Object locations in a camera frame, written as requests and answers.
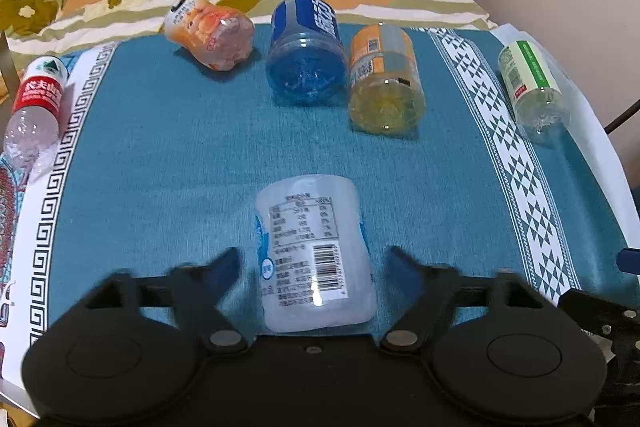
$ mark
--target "nutrition label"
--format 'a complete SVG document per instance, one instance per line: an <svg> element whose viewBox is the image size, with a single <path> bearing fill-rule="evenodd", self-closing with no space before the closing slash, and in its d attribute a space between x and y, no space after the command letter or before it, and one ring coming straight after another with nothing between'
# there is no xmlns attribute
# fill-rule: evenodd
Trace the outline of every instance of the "nutrition label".
<svg viewBox="0 0 640 427"><path fill-rule="evenodd" d="M270 208L270 216L278 304L347 298L332 198L287 196Z"/></svg>

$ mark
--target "plastic bottle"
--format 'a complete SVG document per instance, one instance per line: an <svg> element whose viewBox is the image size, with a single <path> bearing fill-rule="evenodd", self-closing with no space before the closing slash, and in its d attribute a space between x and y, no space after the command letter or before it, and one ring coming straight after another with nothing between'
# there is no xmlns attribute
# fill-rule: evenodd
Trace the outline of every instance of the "plastic bottle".
<svg viewBox="0 0 640 427"><path fill-rule="evenodd" d="M44 156L60 137L58 118L68 78L56 57L39 57L27 66L4 134L4 150L15 168L43 167Z"/></svg>
<svg viewBox="0 0 640 427"><path fill-rule="evenodd" d="M214 71L228 71L254 48L254 23L207 0L179 0L164 17L164 36Z"/></svg>
<svg viewBox="0 0 640 427"><path fill-rule="evenodd" d="M373 134L402 134L425 101L411 38L390 24L361 29L351 41L349 115Z"/></svg>
<svg viewBox="0 0 640 427"><path fill-rule="evenodd" d="M529 139L544 140L554 128L569 124L562 92L535 44L512 42L498 55L498 64L516 123Z"/></svg>
<svg viewBox="0 0 640 427"><path fill-rule="evenodd" d="M359 324L376 312L356 187L298 176L255 201L258 270L267 327L278 333Z"/></svg>
<svg viewBox="0 0 640 427"><path fill-rule="evenodd" d="M347 56L335 11L322 0L284 0L271 17L267 80L296 103L327 100L346 88Z"/></svg>

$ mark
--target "blue bottle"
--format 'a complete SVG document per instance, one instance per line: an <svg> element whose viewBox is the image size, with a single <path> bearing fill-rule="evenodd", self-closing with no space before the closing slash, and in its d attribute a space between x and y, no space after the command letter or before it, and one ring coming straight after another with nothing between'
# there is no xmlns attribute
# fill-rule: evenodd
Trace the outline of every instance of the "blue bottle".
<svg viewBox="0 0 640 427"><path fill-rule="evenodd" d="M322 0L284 0L271 17L267 80L295 103L327 100L346 89L347 54L335 11Z"/></svg>

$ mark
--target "screw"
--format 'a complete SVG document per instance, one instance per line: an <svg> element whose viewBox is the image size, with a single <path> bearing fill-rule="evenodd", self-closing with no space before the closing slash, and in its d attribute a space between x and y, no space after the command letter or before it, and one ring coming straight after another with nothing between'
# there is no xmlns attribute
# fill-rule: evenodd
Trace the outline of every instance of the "screw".
<svg viewBox="0 0 640 427"><path fill-rule="evenodd" d="M242 341L242 335L234 330L220 330L211 333L209 342L218 347L235 346Z"/></svg>
<svg viewBox="0 0 640 427"><path fill-rule="evenodd" d="M386 334L386 341L394 346L406 347L415 344L418 341L418 335L413 331L394 330Z"/></svg>

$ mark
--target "water bottle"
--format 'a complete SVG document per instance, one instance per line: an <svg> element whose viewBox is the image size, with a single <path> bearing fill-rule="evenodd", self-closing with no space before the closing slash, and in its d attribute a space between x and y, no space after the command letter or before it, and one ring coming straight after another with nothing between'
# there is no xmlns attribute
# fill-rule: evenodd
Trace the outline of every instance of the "water bottle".
<svg viewBox="0 0 640 427"><path fill-rule="evenodd" d="M41 165L59 138L58 117L68 78L57 57L39 57L27 66L4 134L4 150L15 168Z"/></svg>
<svg viewBox="0 0 640 427"><path fill-rule="evenodd" d="M271 25L266 69L275 94L314 103L346 88L347 55L333 8L322 0L284 0Z"/></svg>
<svg viewBox="0 0 640 427"><path fill-rule="evenodd" d="M411 37L398 26L373 24L351 41L349 116L373 134L402 134L424 114L424 92Z"/></svg>
<svg viewBox="0 0 640 427"><path fill-rule="evenodd" d="M264 320L276 333L359 324L376 312L356 187L297 176L258 193L258 272Z"/></svg>
<svg viewBox="0 0 640 427"><path fill-rule="evenodd" d="M512 42L498 55L498 65L516 123L530 140L545 142L551 131L569 124L562 92L535 44Z"/></svg>

